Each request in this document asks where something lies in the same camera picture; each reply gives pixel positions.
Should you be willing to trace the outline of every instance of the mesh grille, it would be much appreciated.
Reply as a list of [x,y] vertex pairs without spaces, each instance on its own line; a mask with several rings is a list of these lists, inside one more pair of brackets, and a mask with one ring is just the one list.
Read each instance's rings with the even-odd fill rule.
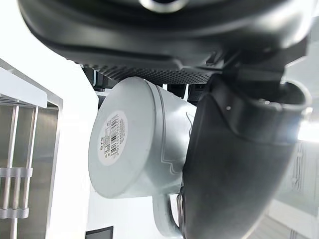
[[167,69],[148,69],[132,68],[127,66],[97,66],[84,65],[91,67],[112,80],[121,81],[127,77],[142,77],[154,84],[205,84],[212,73],[199,72],[194,69],[187,70],[167,70]]

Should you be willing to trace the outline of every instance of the black plastic housing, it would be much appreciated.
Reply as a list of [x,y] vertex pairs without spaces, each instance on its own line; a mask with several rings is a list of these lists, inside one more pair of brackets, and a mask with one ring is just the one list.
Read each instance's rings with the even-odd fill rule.
[[117,81],[140,76],[155,84],[204,84],[211,73],[199,67],[230,48],[295,45],[316,2],[190,0],[158,14],[139,0],[18,0],[31,32],[53,51]]
[[277,102],[253,99],[215,76],[199,101],[183,169],[186,239],[241,239],[284,176],[311,97],[282,84]]

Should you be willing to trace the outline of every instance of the barcode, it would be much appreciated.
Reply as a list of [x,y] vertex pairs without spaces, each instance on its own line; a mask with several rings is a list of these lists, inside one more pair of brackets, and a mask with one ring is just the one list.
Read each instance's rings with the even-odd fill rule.
[[119,116],[111,119],[111,156],[119,154]]

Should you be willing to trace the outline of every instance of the mug handle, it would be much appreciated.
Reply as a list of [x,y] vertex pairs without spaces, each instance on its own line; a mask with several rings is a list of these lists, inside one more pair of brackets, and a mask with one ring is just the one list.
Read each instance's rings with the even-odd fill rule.
[[182,233],[175,223],[168,194],[153,196],[153,213],[156,227],[167,238],[182,239]]

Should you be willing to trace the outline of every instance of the barcode label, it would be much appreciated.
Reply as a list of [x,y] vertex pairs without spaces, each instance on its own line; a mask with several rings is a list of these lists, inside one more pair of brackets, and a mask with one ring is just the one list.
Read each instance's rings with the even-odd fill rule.
[[127,130],[127,119],[123,112],[116,112],[108,117],[99,147],[106,161],[116,161],[120,156],[127,138]]

